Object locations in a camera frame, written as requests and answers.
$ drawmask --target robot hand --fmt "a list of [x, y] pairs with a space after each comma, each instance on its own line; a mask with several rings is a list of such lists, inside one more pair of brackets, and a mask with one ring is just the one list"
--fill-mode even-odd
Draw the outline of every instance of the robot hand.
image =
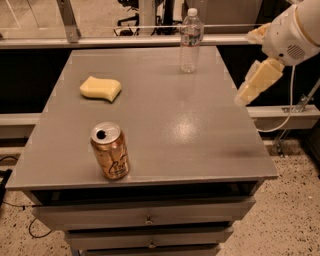
[[262, 44], [267, 60], [254, 62], [240, 86], [235, 103], [245, 106], [282, 76], [284, 66], [295, 66], [320, 52], [320, 1], [304, 0], [248, 33], [251, 43]]

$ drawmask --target plastic water bottle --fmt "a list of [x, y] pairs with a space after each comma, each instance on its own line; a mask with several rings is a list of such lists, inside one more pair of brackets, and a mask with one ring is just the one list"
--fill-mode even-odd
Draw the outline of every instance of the plastic water bottle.
[[197, 14], [197, 9], [190, 8], [181, 28], [180, 69], [186, 73], [194, 72], [198, 63], [202, 25]]

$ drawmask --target brown and silver can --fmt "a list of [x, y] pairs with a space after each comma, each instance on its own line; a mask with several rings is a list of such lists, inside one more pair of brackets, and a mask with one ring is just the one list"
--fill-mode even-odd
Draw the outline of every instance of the brown and silver can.
[[98, 124], [91, 132], [91, 145], [106, 178], [120, 179], [129, 172], [126, 142], [119, 125]]

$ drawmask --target white cable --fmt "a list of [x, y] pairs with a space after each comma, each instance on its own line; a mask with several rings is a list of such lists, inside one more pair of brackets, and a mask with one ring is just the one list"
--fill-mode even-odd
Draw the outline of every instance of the white cable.
[[292, 103], [293, 103], [293, 81], [294, 81], [294, 74], [296, 71], [296, 66], [292, 67], [292, 72], [291, 72], [291, 81], [290, 81], [290, 106], [289, 106], [289, 113], [288, 116], [286, 118], [286, 120], [283, 121], [282, 124], [280, 124], [278, 127], [270, 129], [270, 130], [260, 130], [257, 129], [258, 132], [274, 132], [276, 130], [279, 130], [280, 128], [282, 128], [283, 126], [285, 126], [286, 123], [288, 123], [290, 117], [291, 117], [291, 110], [292, 110]]

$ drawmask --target speckled floor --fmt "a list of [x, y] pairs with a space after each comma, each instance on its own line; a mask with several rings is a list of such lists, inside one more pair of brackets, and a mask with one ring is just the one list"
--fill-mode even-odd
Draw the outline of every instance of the speckled floor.
[[[234, 233], [221, 245], [218, 256], [320, 255], [319, 169], [298, 139], [285, 142], [286, 158], [276, 154], [271, 140], [265, 139], [264, 143], [279, 178], [266, 181], [260, 187], [255, 195], [257, 203], [243, 220], [234, 223]], [[8, 149], [0, 149], [2, 152], [8, 153]], [[7, 192], [5, 201], [31, 204], [21, 192]], [[72, 255], [62, 232], [52, 232], [45, 238], [30, 236], [28, 227], [34, 219], [31, 212], [30, 207], [23, 211], [2, 205], [0, 255]], [[36, 221], [31, 231], [41, 236], [48, 229]]]

